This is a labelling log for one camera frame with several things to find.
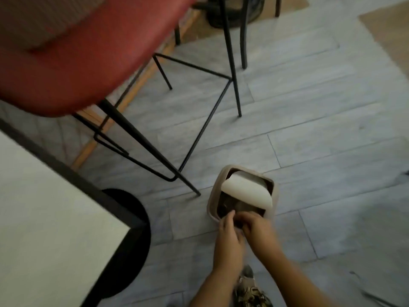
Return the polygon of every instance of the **red chair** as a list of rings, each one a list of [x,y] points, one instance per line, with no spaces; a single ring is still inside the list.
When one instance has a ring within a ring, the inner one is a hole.
[[[20,109],[41,116],[59,117],[72,114],[80,122],[94,130],[95,139],[104,146],[162,179],[174,181],[179,178],[197,195],[200,195],[200,192],[181,174],[181,171],[231,82],[234,86],[239,116],[241,116],[241,109],[225,0],[219,0],[219,4],[224,17],[223,26],[232,72],[231,77],[154,53],[194,1],[105,0],[94,13],[78,25],[39,49],[17,52],[0,48],[0,98]],[[129,87],[115,105],[105,99],[136,69],[146,64],[152,56],[170,88],[170,83],[156,56],[228,80],[179,169],[176,169],[116,109]],[[97,104],[107,114],[104,123],[99,127],[75,113],[92,104]],[[169,178],[130,157],[126,150],[103,134],[101,129],[109,118],[112,118],[136,139],[175,176]]]

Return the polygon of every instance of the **chair seat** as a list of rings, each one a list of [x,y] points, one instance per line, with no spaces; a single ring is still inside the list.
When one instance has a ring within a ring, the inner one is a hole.
[[[0,49],[0,98],[50,117],[98,103],[152,56],[194,1],[105,0],[40,49]]]

